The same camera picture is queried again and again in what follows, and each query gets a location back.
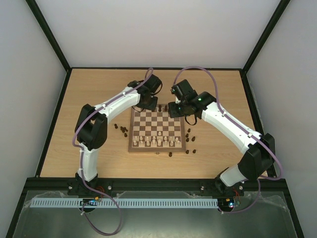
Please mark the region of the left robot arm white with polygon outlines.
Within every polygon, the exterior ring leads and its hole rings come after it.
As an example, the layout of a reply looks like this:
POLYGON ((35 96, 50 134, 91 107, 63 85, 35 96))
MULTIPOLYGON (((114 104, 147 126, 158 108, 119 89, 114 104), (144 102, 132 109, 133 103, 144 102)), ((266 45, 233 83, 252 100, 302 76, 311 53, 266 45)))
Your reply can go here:
POLYGON ((130 107, 153 111, 158 103, 156 94, 162 88, 162 81, 150 74, 141 81, 131 81, 121 92, 109 100, 81 109, 72 139, 73 146, 80 149, 78 176, 90 182, 98 175, 99 149, 107 140, 108 124, 130 107))

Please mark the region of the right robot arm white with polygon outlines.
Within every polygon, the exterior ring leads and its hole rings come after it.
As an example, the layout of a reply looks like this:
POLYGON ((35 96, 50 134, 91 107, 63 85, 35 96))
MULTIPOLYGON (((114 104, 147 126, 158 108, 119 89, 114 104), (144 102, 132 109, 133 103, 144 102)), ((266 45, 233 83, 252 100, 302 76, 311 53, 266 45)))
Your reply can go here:
POLYGON ((270 134, 261 135, 228 113, 208 92, 197 94, 184 79, 171 88, 174 102, 168 103, 171 118, 194 115, 218 129, 232 141, 243 157, 240 162, 222 171, 215 178, 215 187, 221 194, 227 194, 233 186, 244 180, 256 180, 271 165, 275 150, 274 138, 270 134))

